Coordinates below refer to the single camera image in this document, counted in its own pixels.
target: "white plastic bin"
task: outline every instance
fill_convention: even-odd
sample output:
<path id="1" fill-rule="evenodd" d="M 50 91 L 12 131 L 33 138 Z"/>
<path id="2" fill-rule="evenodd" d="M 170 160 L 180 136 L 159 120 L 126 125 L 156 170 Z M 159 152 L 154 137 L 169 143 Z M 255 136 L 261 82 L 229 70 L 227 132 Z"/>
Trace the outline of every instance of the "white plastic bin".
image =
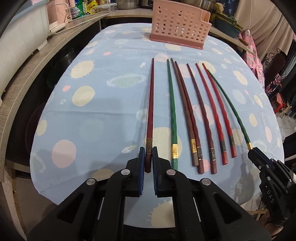
<path id="1" fill-rule="evenodd" d="M 2 93 L 19 67 L 47 44 L 47 3 L 40 1 L 15 15 L 0 38 L 0 106 Z"/>

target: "tablecloth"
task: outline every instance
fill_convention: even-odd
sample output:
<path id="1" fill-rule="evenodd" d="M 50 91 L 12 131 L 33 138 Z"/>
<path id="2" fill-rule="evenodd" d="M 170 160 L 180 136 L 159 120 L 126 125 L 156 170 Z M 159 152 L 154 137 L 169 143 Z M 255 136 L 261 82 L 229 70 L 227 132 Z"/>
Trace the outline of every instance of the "tablecloth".
<path id="1" fill-rule="evenodd" d="M 109 26 L 79 53 L 55 86 L 39 120 L 30 157 L 31 176 L 40 194 L 60 204 L 87 178 L 110 177 L 125 168 L 145 146 L 149 73 L 155 58 L 153 146 L 170 160 L 170 104 L 166 59 L 179 64 L 193 105 L 205 173 L 191 165 L 190 147 L 180 94 L 173 74 L 179 145 L 178 170 L 188 178 L 210 178 L 237 203 L 259 193 L 259 171 L 247 158 L 247 146 L 229 105 L 237 157 L 231 158 L 227 132 L 214 96 L 228 164 L 222 166 L 210 103 L 195 63 L 216 76 L 241 117 L 252 145 L 269 158 L 284 159 L 281 135 L 269 100 L 254 74 L 226 43 L 208 36 L 203 50 L 149 40 L 151 24 Z M 189 63 L 199 86 L 217 156 L 217 174 L 209 171 L 207 138 L 199 103 L 186 69 Z M 207 79 L 210 90 L 212 86 Z M 138 227 L 174 226 L 171 198 L 157 198 L 153 174 L 145 174 L 140 198 L 127 198 L 125 224 Z"/>

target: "stainless steel pot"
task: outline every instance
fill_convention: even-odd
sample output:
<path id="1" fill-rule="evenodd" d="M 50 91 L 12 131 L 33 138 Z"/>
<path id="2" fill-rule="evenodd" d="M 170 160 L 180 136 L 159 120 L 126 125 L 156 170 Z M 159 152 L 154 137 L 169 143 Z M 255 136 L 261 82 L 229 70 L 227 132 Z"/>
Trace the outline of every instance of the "stainless steel pot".
<path id="1" fill-rule="evenodd" d="M 182 0 L 182 2 L 211 12 L 216 0 Z"/>
<path id="2" fill-rule="evenodd" d="M 139 5 L 139 0 L 116 0 L 118 9 L 135 9 Z"/>

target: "basket base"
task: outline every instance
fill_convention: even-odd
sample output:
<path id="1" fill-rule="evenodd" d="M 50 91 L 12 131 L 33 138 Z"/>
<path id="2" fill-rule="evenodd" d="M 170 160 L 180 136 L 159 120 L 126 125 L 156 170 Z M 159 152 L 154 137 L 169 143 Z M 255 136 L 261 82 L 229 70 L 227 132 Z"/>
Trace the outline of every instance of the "basket base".
<path id="1" fill-rule="evenodd" d="M 203 43 L 194 43 L 190 40 L 185 40 L 185 39 L 176 39 L 174 37 L 170 36 L 160 36 L 158 34 L 150 34 L 151 41 L 157 41 L 157 42 L 163 42 L 163 43 L 169 43 L 169 44 L 175 44 L 175 45 L 181 45 L 185 47 L 191 47 L 191 48 L 196 48 L 196 49 L 203 49 Z"/>

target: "wooden countertop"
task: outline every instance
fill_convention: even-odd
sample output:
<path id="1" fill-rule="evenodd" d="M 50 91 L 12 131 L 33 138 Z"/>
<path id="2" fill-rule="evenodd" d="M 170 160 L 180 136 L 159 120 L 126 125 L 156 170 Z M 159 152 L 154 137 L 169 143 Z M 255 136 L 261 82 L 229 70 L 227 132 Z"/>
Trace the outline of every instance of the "wooden countertop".
<path id="1" fill-rule="evenodd" d="M 141 17 L 152 18 L 152 15 L 153 15 L 153 12 L 151 9 L 137 8 L 137 9 L 129 9 L 129 10 L 115 10 L 105 18 L 141 18 Z M 248 51 L 252 55 L 255 55 L 252 51 L 248 49 L 246 45 L 244 45 L 238 39 L 228 36 L 227 34 L 221 32 L 219 29 L 212 26 L 210 28 L 210 32 L 241 47 L 242 49 Z"/>
<path id="2" fill-rule="evenodd" d="M 81 33 L 84 29 L 99 21 L 107 15 L 106 13 L 89 15 L 79 18 L 67 24 L 63 29 L 68 31 L 54 35 L 39 52 L 30 56 L 11 80 L 6 88 L 3 103 L 0 107 L 0 181 L 4 182 L 5 154 L 9 133 L 17 110 L 26 95 L 29 87 L 37 75 L 51 60 L 51 58 L 64 47 L 71 39 Z"/>

